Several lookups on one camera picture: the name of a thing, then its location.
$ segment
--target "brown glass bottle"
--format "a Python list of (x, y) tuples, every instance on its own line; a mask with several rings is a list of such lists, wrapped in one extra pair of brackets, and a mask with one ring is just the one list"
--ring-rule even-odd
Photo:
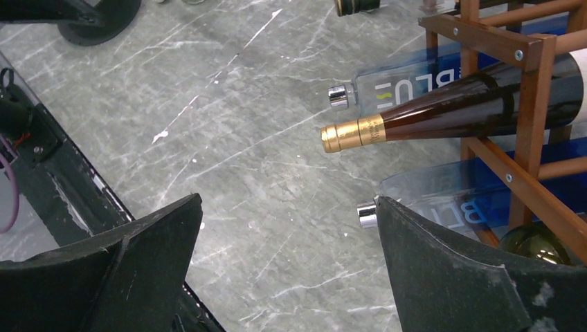
[[(521, 70), (495, 64), (375, 116), (322, 128), (324, 150), (378, 142), (515, 133)], [(587, 120), (587, 49), (556, 57), (547, 129)]]

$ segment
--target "black base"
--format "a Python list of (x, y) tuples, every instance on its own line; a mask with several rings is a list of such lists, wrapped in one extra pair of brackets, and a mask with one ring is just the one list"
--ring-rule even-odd
[(104, 20), (104, 26), (83, 26), (80, 24), (58, 24), (61, 35), (72, 44), (95, 46), (118, 36), (133, 21), (141, 0), (102, 0), (94, 8)]

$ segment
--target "bottle label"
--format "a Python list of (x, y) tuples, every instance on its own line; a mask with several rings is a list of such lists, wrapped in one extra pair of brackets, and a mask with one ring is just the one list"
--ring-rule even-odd
[(359, 135), (361, 138), (361, 145), (385, 142), (386, 132), (381, 115), (376, 114), (374, 116), (359, 119)]
[(587, 48), (583, 48), (582, 50), (575, 50), (569, 54), (571, 54), (572, 58), (575, 59), (575, 62), (581, 71), (581, 76), (583, 77), (583, 104), (579, 109), (579, 113), (571, 122), (573, 125), (575, 123), (587, 121)]

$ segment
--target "wine bottle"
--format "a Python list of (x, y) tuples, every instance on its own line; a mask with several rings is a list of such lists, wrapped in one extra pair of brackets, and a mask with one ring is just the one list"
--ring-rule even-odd
[[(321, 130), (324, 150), (392, 140), (516, 133), (521, 69), (504, 63), (456, 80), (374, 116)], [(587, 120), (587, 48), (554, 60), (546, 128)]]
[(498, 248), (551, 264), (574, 265), (563, 243), (542, 222), (510, 230)]

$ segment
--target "white paint speck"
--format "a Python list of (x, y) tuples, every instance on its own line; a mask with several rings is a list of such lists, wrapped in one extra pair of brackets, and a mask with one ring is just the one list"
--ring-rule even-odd
[(155, 137), (153, 137), (153, 142), (151, 144), (155, 144), (155, 142), (158, 141), (159, 138), (165, 138), (167, 136), (169, 136), (169, 131), (164, 130), (161, 133), (156, 134)]

